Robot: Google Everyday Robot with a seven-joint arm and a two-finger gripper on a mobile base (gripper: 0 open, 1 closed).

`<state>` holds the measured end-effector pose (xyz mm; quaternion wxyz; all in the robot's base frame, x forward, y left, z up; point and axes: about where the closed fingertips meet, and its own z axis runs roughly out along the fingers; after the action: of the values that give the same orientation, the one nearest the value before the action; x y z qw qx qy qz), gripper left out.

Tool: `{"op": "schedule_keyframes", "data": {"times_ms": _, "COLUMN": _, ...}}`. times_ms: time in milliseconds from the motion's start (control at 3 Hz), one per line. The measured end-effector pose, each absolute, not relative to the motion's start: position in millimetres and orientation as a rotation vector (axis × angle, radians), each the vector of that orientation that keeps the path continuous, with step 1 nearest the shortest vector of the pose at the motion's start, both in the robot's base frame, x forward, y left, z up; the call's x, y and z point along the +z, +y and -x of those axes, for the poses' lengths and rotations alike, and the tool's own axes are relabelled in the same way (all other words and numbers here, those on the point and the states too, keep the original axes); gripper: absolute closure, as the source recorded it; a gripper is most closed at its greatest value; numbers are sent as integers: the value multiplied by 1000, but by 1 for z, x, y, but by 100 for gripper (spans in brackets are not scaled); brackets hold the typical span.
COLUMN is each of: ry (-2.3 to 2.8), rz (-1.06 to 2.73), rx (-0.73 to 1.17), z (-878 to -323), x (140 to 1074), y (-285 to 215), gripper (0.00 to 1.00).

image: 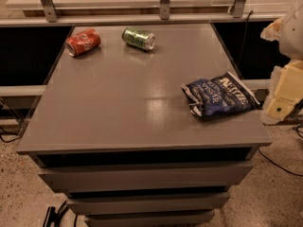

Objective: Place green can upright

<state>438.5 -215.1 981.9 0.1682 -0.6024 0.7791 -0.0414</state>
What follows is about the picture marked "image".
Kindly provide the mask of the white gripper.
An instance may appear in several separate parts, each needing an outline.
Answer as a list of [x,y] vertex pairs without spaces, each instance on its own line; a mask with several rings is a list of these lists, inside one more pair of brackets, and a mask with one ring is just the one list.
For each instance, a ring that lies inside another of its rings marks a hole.
[[264,28],[260,38],[270,42],[279,40],[280,52],[292,59],[284,67],[274,67],[269,95],[262,107],[262,122],[275,125],[303,99],[303,0],[297,0],[283,19],[278,18]]

